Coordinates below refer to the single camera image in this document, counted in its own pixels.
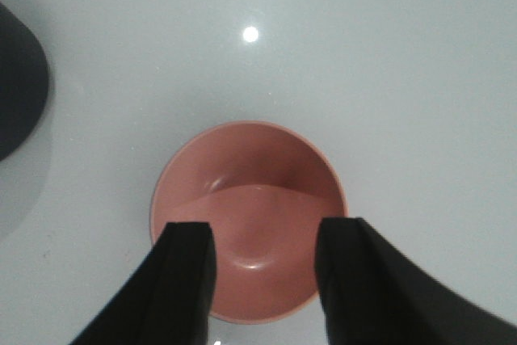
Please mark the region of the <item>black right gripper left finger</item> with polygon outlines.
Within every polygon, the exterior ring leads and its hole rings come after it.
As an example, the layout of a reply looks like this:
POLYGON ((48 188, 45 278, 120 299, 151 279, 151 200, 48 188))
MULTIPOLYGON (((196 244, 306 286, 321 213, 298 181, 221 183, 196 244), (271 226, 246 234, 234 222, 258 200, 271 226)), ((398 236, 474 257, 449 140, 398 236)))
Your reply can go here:
POLYGON ((205 222, 169 223, 75 344, 205 344, 215 245, 205 222))

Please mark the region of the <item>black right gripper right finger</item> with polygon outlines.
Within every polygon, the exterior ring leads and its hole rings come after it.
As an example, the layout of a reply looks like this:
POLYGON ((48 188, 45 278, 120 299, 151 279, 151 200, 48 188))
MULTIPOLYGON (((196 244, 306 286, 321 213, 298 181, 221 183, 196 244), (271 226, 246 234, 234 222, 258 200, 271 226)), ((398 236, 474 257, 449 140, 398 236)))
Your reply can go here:
POLYGON ((317 286, 330 344, 514 344, 516 328, 412 263, 364 219, 328 217, 317 286))

